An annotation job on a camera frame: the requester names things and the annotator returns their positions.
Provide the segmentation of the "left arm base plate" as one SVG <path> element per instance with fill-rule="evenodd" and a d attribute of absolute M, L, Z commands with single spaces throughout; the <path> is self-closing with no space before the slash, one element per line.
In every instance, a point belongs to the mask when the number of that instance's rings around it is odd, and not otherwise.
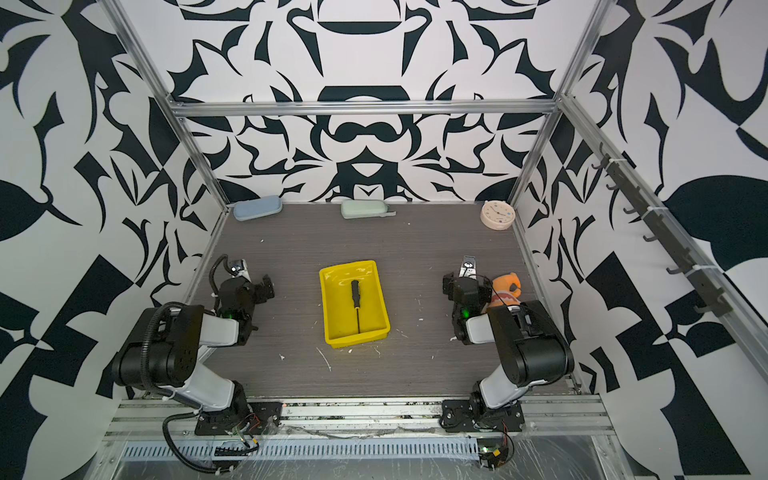
<path fill-rule="evenodd" d="M 282 402 L 250 402 L 216 412 L 203 411 L 194 430 L 196 436 L 261 435 L 281 421 Z"/>

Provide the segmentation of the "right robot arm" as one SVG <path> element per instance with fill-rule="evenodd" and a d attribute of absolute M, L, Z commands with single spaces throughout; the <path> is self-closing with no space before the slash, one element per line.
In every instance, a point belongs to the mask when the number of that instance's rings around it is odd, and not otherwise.
<path fill-rule="evenodd" d="M 469 399 L 444 407 L 450 429 L 469 418 L 478 428 L 500 428 L 521 415 L 519 400 L 531 389 L 553 384 L 572 373 L 573 354 L 542 302 L 520 300 L 515 274 L 491 279 L 478 272 L 473 256 L 459 271 L 443 276 L 442 291 L 452 302 L 451 323 L 465 345 L 492 344 L 499 365 L 477 381 Z"/>

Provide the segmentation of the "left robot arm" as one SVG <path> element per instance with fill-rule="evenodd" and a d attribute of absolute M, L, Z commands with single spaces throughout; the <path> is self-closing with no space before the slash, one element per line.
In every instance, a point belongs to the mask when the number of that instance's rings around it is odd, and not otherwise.
<path fill-rule="evenodd" d="M 247 263 L 220 256 L 209 270 L 214 307 L 168 302 L 145 309 L 114 356 L 115 384 L 177 401 L 197 413 L 196 433 L 214 435 L 255 421 L 244 387 L 199 359 L 199 350 L 244 346 L 255 307 L 275 297 L 270 276 L 255 283 Z"/>

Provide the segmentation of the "black handled screwdriver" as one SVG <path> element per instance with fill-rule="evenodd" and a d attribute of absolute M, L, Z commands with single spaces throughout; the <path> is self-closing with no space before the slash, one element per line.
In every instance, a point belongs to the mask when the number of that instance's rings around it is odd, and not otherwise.
<path fill-rule="evenodd" d="M 356 329 L 357 329 L 357 333 L 360 334 L 361 333 L 361 323 L 360 323 L 361 292 L 360 292 L 360 283 L 358 280 L 351 281 L 351 295 L 352 295 L 353 307 L 355 310 Z"/>

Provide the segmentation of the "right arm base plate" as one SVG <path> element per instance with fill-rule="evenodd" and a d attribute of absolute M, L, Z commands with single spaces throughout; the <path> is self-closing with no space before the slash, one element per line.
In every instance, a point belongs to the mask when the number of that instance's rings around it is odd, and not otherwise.
<path fill-rule="evenodd" d="M 443 400 L 440 427 L 448 433 L 481 431 L 522 432 L 525 418 L 519 403 L 499 409 L 486 409 L 470 400 Z"/>

